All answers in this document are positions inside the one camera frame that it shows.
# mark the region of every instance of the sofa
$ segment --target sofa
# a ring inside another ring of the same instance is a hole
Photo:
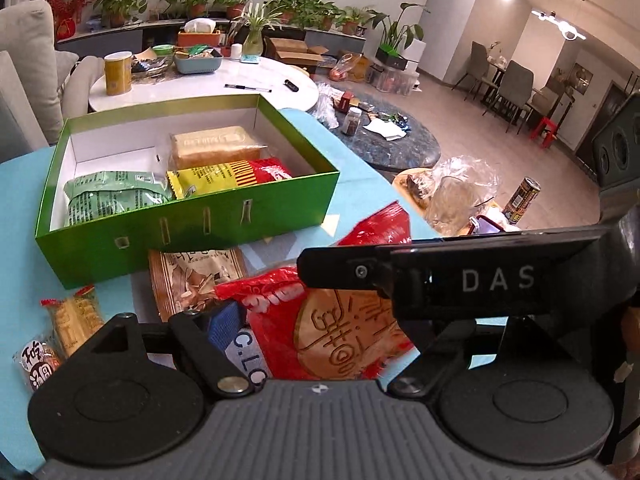
[[[0,10],[0,162],[58,141],[64,121],[88,113],[104,61],[58,52],[44,0]]]

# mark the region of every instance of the tile floor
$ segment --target tile floor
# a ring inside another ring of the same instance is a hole
[[[598,186],[558,147],[540,148],[529,140],[526,126],[519,135],[513,126],[492,114],[465,92],[451,90],[421,75],[422,92],[385,98],[422,122],[438,139],[444,160],[455,155],[484,158],[500,175],[497,202],[505,204],[525,176],[536,180],[542,192],[519,222],[523,229],[545,229],[593,224],[598,221]],[[367,85],[367,92],[377,92]]]

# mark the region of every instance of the wooden door frame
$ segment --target wooden door frame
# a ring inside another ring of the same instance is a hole
[[[600,113],[600,110],[602,109],[602,105],[604,104],[604,101],[607,100],[609,92],[611,92],[611,89],[614,86],[618,87],[618,90],[620,90],[623,94],[625,93],[625,89],[622,88],[622,86],[620,86],[618,83],[616,83],[612,79],[611,83],[609,84],[609,88],[607,88],[607,91],[605,92],[605,94],[602,97],[602,101],[600,101],[600,106],[598,106],[598,108],[596,109],[596,113],[594,113],[593,118],[591,119],[591,122],[589,123],[589,126],[587,126],[587,129],[584,131],[584,133],[582,134],[582,137],[580,138],[580,142],[578,142],[577,146],[575,147],[574,153],[578,153],[578,150],[580,149],[580,147],[582,146],[582,143],[584,142],[584,138],[591,131],[591,127],[593,126],[593,123],[596,121],[596,118],[598,117],[598,114]]]

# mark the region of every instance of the red bag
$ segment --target red bag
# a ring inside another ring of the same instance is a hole
[[[409,242],[409,215],[393,202],[338,245]],[[221,283],[215,295],[248,309],[247,321],[277,379],[374,378],[387,359],[412,347],[390,300],[370,290],[306,288],[295,266]]]

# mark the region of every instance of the white round table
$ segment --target white round table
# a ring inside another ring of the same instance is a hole
[[[292,92],[284,85],[290,80],[300,90]],[[225,84],[271,89],[260,92],[275,108],[297,108],[307,111],[318,101],[318,87],[311,78],[279,61],[260,58],[260,63],[249,64],[222,60],[222,65],[212,74],[185,75],[157,83],[133,83],[126,94],[108,96],[104,76],[94,83],[89,93],[89,104],[96,112],[113,110],[146,103],[203,97],[213,95],[251,94],[255,90],[226,88]]]

